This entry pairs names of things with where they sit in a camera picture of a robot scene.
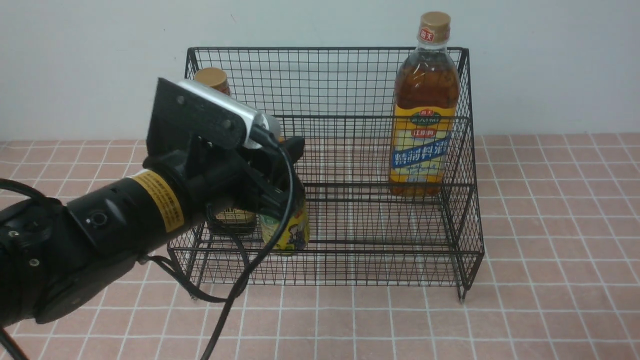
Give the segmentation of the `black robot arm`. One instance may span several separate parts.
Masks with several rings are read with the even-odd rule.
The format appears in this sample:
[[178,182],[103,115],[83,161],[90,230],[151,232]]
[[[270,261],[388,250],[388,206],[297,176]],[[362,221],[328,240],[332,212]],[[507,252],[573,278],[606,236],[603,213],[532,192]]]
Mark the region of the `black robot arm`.
[[142,170],[67,203],[18,181],[1,211],[1,326],[57,321],[151,252],[230,207],[282,216],[289,176],[272,149],[225,150],[190,139],[147,146]]

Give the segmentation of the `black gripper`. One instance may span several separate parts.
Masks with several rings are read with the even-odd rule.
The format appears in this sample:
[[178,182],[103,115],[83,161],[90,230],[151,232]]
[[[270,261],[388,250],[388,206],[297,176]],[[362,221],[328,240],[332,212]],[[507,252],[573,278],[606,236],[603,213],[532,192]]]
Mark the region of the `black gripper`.
[[[279,142],[293,164],[303,157],[306,139]],[[297,214],[301,182],[290,174],[281,153],[224,149],[199,136],[147,136],[142,162],[142,210],[146,214],[203,214],[238,208],[275,220]],[[272,180],[266,173],[277,173]]]

